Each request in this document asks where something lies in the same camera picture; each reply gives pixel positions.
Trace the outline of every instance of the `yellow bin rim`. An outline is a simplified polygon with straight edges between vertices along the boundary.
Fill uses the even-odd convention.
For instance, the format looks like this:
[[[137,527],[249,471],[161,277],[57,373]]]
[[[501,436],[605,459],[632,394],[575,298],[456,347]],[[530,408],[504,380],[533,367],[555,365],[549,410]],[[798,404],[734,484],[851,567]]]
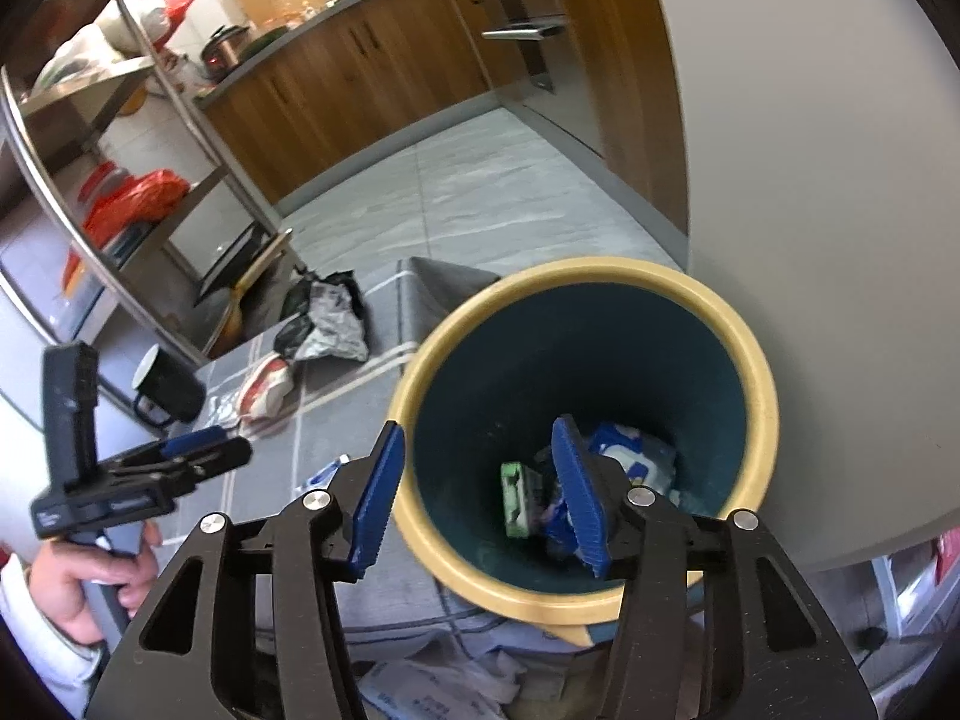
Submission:
[[[506,276],[458,307],[419,348],[390,403],[388,418],[403,427],[407,450],[407,466],[397,490],[394,517],[411,552],[457,595],[493,613],[547,630],[616,620],[622,587],[566,595],[536,592],[493,579],[460,557],[426,514],[416,489],[411,467],[414,427],[434,375],[469,332],[517,300],[584,283],[625,284],[673,300],[707,324],[733,360],[743,388],[747,435],[736,483],[719,517],[726,518],[736,509],[755,511],[760,507],[773,476],[779,437],[774,379],[760,344],[723,298],[686,274],[627,257],[575,257]],[[688,585],[699,579],[699,572],[689,573]]]

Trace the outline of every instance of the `blue gripper pad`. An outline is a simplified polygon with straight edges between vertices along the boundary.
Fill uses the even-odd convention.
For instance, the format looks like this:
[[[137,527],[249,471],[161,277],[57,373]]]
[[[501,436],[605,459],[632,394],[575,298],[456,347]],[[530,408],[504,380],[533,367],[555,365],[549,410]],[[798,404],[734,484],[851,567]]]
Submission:
[[[593,570],[593,576],[604,577],[611,563],[607,516],[589,471],[584,467],[584,459],[589,456],[586,445],[570,416],[554,420],[550,450],[577,538],[580,560]]]
[[[347,563],[357,579],[363,579],[363,574],[376,562],[380,552],[403,473],[404,445],[403,428],[392,423],[360,502],[353,510],[352,543]]]
[[[187,433],[185,436],[177,436],[175,439],[168,440],[160,448],[160,454],[167,460],[171,460],[178,455],[189,455],[193,452],[199,452],[201,449],[214,445],[215,443],[225,442],[227,440],[227,431],[220,425],[195,430],[193,433]]]

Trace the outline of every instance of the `trash bin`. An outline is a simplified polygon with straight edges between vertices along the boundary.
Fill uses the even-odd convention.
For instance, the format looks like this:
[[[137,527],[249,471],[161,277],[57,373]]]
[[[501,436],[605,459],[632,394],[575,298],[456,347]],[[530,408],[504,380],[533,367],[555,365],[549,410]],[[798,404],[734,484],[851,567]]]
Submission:
[[[577,643],[616,620],[621,586],[507,538],[500,465],[533,458],[562,413],[584,432],[613,420],[675,446],[683,499],[726,517],[760,505],[779,429],[743,319],[689,276],[620,257],[537,266],[467,300],[408,365],[390,412],[407,436],[394,514],[414,555],[472,603]]]

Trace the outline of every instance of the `white sleeve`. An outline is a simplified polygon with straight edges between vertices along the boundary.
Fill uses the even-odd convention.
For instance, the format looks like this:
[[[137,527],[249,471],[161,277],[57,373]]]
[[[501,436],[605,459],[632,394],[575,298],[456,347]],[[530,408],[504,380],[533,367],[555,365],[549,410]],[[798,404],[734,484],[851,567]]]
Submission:
[[[50,692],[74,717],[83,716],[100,650],[70,641],[40,613],[16,555],[0,571],[0,614]]]

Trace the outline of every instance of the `kitchen countertop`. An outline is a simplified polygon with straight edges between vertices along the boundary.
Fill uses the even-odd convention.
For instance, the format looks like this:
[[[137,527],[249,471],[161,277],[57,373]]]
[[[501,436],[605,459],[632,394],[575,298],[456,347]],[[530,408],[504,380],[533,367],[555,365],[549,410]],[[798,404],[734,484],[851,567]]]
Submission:
[[[210,94],[204,98],[199,98],[196,100],[195,105],[200,110],[206,108],[210,103],[213,103],[214,100],[217,100],[219,97],[222,97],[227,90],[234,83],[237,83],[240,79],[243,79],[244,76],[251,73],[255,70],[262,62],[265,62],[279,50],[283,49],[284,46],[294,42],[296,39],[304,35],[306,32],[309,32],[311,29],[319,26],[321,23],[325,22],[327,19],[336,16],[338,13],[343,13],[344,10],[351,8],[354,5],[360,4],[364,0],[338,0],[336,4],[332,7],[328,7],[322,13],[318,13],[312,19],[306,20],[296,29],[291,29],[287,34],[281,37],[278,40],[270,43],[262,52],[259,52],[252,59],[248,59],[240,67],[234,70],[229,76],[227,76],[223,81],[221,81],[216,89],[214,89]]]

